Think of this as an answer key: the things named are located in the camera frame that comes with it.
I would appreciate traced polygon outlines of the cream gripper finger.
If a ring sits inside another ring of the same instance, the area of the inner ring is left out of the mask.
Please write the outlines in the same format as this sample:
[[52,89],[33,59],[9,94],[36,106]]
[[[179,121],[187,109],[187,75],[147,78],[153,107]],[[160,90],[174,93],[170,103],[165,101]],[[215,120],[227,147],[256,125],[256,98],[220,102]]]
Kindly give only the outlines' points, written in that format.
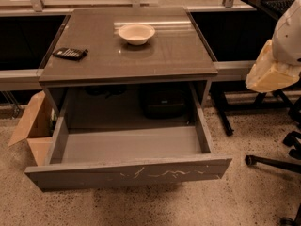
[[300,66],[277,61],[273,57],[273,42],[268,40],[246,76],[246,87],[258,93],[284,89],[299,80]]

